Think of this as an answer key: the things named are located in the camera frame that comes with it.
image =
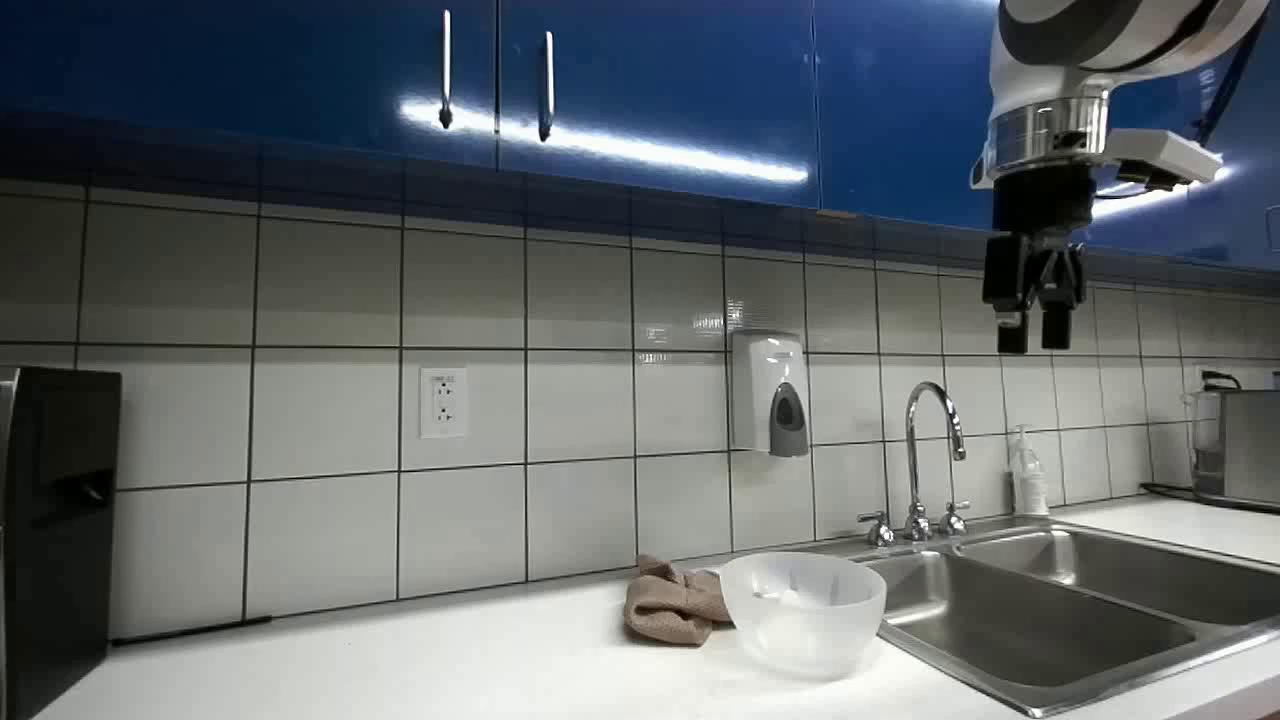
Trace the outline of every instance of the white countertop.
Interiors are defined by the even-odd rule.
[[[1280,517],[1151,499],[1064,519],[1280,563]],[[733,631],[694,650],[627,643],[621,604],[624,581],[580,581],[123,646],[41,720],[1016,717],[879,641],[836,683],[770,677]],[[1267,702],[1280,641],[1073,717]]]

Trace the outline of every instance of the cabinet door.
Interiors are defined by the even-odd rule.
[[[993,197],[966,186],[986,136],[996,2],[823,0],[828,203],[927,225],[986,229]]]
[[[77,115],[78,0],[0,0],[0,107]]]
[[[271,26],[256,79],[262,141],[494,164],[494,0],[258,0],[256,13]],[[443,64],[464,107],[452,127]]]
[[[256,133],[258,46],[253,0],[86,0],[77,101],[86,120],[183,133]]]
[[[816,0],[507,0],[500,70],[504,169],[821,200]]]

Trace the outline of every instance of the soap dispenser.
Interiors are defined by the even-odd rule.
[[[795,336],[733,336],[733,449],[807,451],[807,372]]]

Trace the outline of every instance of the cabinet handle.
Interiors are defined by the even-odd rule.
[[[438,13],[438,127],[452,125],[452,9]]]
[[[544,115],[537,125],[538,141],[553,141],[557,127],[557,31],[544,31]]]

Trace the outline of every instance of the robotic arm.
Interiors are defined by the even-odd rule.
[[[1042,346],[1073,346],[1083,268],[1073,232],[1091,225],[1095,169],[1145,186],[1208,183],[1219,155],[1172,133],[1113,133],[1120,83],[1175,74],[1237,46],[1267,0],[998,0],[993,120],[970,183],[996,190],[984,298],[998,353],[1027,353],[1027,306]]]

